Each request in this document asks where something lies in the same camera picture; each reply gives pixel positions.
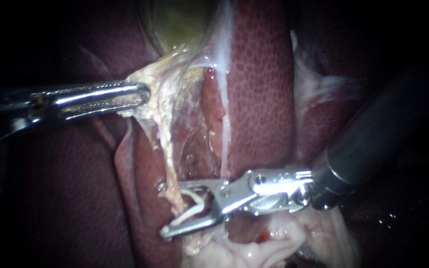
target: clip applier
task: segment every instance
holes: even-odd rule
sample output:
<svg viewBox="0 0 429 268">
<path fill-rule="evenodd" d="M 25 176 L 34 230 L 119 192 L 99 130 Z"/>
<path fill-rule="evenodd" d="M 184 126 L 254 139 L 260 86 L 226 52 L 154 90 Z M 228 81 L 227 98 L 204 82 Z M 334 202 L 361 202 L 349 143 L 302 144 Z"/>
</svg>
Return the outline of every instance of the clip applier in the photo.
<svg viewBox="0 0 429 268">
<path fill-rule="evenodd" d="M 314 190 L 310 171 L 299 166 L 248 170 L 233 182 L 205 179 L 180 181 L 178 184 L 182 190 L 210 191 L 213 195 L 213 204 L 206 216 L 181 223 L 174 220 L 163 226 L 160 235 L 165 240 L 228 221 L 237 210 L 255 216 L 282 210 L 299 211 L 310 204 Z"/>
</svg>

